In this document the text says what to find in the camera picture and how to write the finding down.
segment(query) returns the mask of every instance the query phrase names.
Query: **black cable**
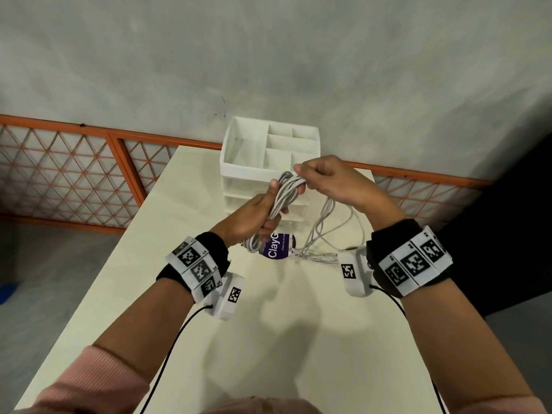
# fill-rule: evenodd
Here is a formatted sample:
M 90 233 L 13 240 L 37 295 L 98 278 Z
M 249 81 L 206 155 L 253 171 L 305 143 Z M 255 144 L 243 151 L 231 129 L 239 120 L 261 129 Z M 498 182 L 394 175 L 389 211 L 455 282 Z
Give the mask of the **black cable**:
M 151 397 L 153 396 L 153 394 L 155 392 L 155 389 L 157 388 L 157 384 L 159 383 L 159 380 L 161 379 L 161 375 L 163 374 L 163 370 L 165 370 L 165 366 L 167 366 L 167 362 L 169 360 L 170 353 L 172 352 L 172 349 L 175 347 L 176 340 L 178 340 L 178 337 L 180 337 L 180 334 L 182 334 L 182 331 L 188 325 L 188 322 L 190 322 L 192 320 L 192 318 L 195 317 L 198 313 L 202 312 L 205 309 L 211 309 L 211 308 L 212 308 L 212 305 L 205 305 L 204 307 L 202 307 L 202 308 L 198 309 L 196 312 L 194 312 L 191 315 L 191 317 L 188 318 L 188 320 L 186 320 L 186 322 L 184 322 L 184 325 L 182 326 L 182 328 L 180 328 L 180 331 L 178 332 L 178 334 L 176 334 L 176 338 L 173 341 L 172 346 L 170 347 L 169 352 L 167 353 L 167 356 L 165 357 L 165 361 L 163 362 L 163 365 L 161 367 L 159 375 L 157 376 L 157 380 L 155 381 L 154 386 L 151 389 L 151 392 L 149 393 L 149 396 L 147 397 L 146 403 L 143 405 L 142 410 L 140 411 L 140 414 L 143 414 L 143 412 L 146 411 L 147 405 L 150 403 L 149 401 L 150 401 Z
M 388 297 L 391 298 L 391 300 L 395 303 L 395 305 L 398 307 L 398 309 L 401 310 L 402 314 L 405 316 L 406 318 L 406 312 L 403 308 L 403 306 L 401 304 L 398 303 L 397 299 L 395 299 L 395 297 L 393 295 L 391 295 L 389 292 L 387 292 L 385 289 L 382 289 L 380 288 L 379 286 L 376 286 L 376 285 L 370 285 L 370 287 L 372 289 L 375 289 L 375 290 L 379 290 L 380 292 L 383 292 L 385 293 L 385 295 L 387 295 Z M 433 390 L 435 391 L 435 395 L 437 395 L 437 401 L 439 401 L 439 407 L 441 407 L 441 411 L 443 412 L 443 414 L 446 414 L 446 410 L 445 410 L 445 407 L 443 405 L 443 400 L 441 400 L 441 395 L 439 395 L 439 391 L 437 390 L 437 387 L 435 386 L 435 382 L 433 382 L 433 379 L 431 380 L 431 384 L 433 385 Z

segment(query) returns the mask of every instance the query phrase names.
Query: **hand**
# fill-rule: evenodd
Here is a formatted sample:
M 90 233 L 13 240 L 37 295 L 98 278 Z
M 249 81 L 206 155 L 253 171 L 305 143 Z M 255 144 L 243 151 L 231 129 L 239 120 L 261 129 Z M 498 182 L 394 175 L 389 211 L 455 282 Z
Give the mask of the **hand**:
M 259 234 L 261 241 L 267 242 L 281 219 L 281 216 L 278 215 L 275 219 L 267 220 L 279 189 L 278 180 L 272 180 L 266 193 L 252 198 L 233 214 L 216 224 L 210 231 L 222 238 L 226 247 L 239 244 L 254 234 Z M 305 188 L 301 187 L 299 194 L 304 192 Z M 287 214 L 288 209 L 284 208 L 282 212 Z
M 309 189 L 316 189 L 365 214 L 375 231 L 406 218 L 404 212 L 376 183 L 336 156 L 311 159 L 296 164 L 293 169 L 307 180 Z

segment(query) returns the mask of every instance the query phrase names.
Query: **qr code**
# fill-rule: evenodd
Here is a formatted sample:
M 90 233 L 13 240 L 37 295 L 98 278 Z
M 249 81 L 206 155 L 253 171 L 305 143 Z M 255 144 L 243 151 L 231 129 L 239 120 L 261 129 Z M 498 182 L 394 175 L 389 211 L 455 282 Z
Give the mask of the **qr code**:
M 178 259 L 184 263 L 186 267 L 190 267 L 192 264 L 194 264 L 196 261 L 198 261 L 201 258 L 199 253 L 194 250 L 193 248 L 189 248 L 186 251 L 184 251 L 180 256 L 178 256 Z
M 343 272 L 343 278 L 345 279 L 356 279 L 354 275 L 354 266 L 352 264 L 342 264 L 341 271 Z
M 233 286 L 228 300 L 230 302 L 234 302 L 234 304 L 235 304 L 236 302 L 238 302 L 238 298 L 239 298 L 240 293 L 241 293 L 241 289 L 238 289 L 237 287 Z
M 178 255 L 179 252 L 181 252 L 183 249 L 185 249 L 188 246 L 188 243 L 185 241 L 182 241 L 182 244 L 180 244 L 177 248 L 173 250 L 173 254 L 175 256 Z
M 412 276 L 418 276 L 418 274 L 426 271 L 431 267 L 430 263 L 420 254 L 418 250 L 414 250 L 408 256 L 401 259 L 401 263 L 412 274 Z
M 432 239 L 422 244 L 420 248 L 433 263 L 445 255 L 445 252 Z
M 213 279 L 212 276 L 211 276 L 202 285 L 203 296 L 209 295 L 212 292 L 212 290 L 215 289 L 215 288 L 216 288 L 215 279 Z
M 384 272 L 387 277 L 391 279 L 395 286 L 400 285 L 409 278 L 408 275 L 404 272 L 403 268 L 398 265 L 398 263 L 391 264 L 384 270 Z
M 198 282 L 203 281 L 204 278 L 212 273 L 211 268 L 207 265 L 207 263 L 205 263 L 205 260 L 201 260 L 198 264 L 193 266 L 190 271 Z

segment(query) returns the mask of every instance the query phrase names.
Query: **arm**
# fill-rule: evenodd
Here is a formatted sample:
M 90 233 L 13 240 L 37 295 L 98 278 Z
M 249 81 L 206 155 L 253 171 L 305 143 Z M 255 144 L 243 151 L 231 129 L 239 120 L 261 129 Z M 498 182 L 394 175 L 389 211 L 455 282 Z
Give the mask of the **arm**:
M 307 186 L 354 206 L 378 231 L 407 216 L 375 183 L 334 156 L 297 165 Z M 402 299 L 419 352 L 453 412 L 531 390 L 500 342 L 452 280 Z
M 278 193 L 273 180 L 260 194 L 217 223 L 226 249 L 255 233 L 263 241 L 280 216 L 267 221 Z M 38 396 L 35 407 L 95 413 L 132 412 L 148 390 L 169 348 L 194 305 L 191 293 L 177 281 L 161 278 L 132 303 L 75 362 Z

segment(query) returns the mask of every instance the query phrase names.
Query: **person's left hand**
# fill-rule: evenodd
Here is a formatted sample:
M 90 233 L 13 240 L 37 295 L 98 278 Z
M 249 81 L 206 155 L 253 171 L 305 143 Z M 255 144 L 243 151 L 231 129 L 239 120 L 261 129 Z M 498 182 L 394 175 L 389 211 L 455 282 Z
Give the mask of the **person's left hand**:
M 275 219 L 267 220 L 279 189 L 278 180 L 272 180 L 266 193 L 256 195 L 210 231 L 222 238 L 226 247 L 239 244 L 254 234 L 259 234 L 263 243 L 267 242 L 281 219 L 278 215 Z M 298 190 L 299 194 L 305 193 L 305 185 Z M 288 209 L 282 209 L 282 213 L 287 214 Z

